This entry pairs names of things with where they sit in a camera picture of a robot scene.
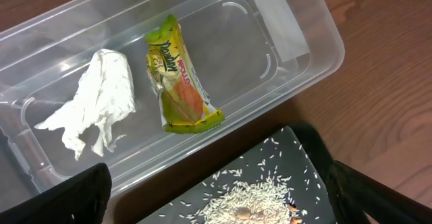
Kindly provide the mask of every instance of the rice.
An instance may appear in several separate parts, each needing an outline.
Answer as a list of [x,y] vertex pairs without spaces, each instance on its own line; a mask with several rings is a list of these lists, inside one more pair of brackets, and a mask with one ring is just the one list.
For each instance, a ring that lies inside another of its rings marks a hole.
[[[290,214],[286,203],[286,195],[289,192],[286,185],[275,183],[270,176],[264,182],[248,184],[236,181],[234,185],[231,192],[213,198],[195,216],[203,216],[205,224],[290,223],[293,215]],[[240,219],[240,209],[250,211],[247,219]]]

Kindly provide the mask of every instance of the wrapper sealed edge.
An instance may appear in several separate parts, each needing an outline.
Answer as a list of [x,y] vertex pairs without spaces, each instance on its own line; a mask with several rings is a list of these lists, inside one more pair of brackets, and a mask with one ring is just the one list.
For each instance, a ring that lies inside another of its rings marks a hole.
[[198,80],[177,19],[169,15],[145,39],[149,45],[147,73],[159,99],[164,130],[198,134],[219,125],[225,117],[210,104]]

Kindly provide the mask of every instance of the wood grain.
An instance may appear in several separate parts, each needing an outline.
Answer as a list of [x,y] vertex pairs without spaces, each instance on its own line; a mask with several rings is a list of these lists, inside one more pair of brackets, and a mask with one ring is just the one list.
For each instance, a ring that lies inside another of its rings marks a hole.
[[[0,0],[0,30],[68,1]],[[106,223],[138,221],[277,125],[298,120],[317,127],[336,159],[432,207],[432,0],[325,1],[346,48],[341,68],[163,175],[116,196]],[[197,164],[203,161],[212,164]]]

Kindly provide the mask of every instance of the yellow wrapper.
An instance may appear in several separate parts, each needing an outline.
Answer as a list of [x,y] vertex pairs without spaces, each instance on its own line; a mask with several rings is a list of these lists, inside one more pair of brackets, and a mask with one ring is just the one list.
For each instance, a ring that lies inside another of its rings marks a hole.
[[220,124],[225,117],[210,104],[196,76],[177,19],[169,15],[145,39],[147,72],[158,95],[165,131],[197,134]]

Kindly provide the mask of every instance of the clear plastic bin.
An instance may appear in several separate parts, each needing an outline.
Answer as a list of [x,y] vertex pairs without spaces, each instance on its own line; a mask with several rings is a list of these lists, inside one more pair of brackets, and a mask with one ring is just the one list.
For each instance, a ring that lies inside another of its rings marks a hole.
[[[143,35],[169,13],[212,104],[226,116],[202,134],[162,130],[146,74]],[[113,126],[113,138],[127,135],[114,153],[101,158],[90,150],[99,133],[91,127],[75,161],[61,142],[63,129],[34,125],[73,98],[102,48],[128,58],[137,112]],[[343,58],[324,0],[75,0],[0,34],[0,126],[39,192],[105,162],[116,195],[322,80]]]

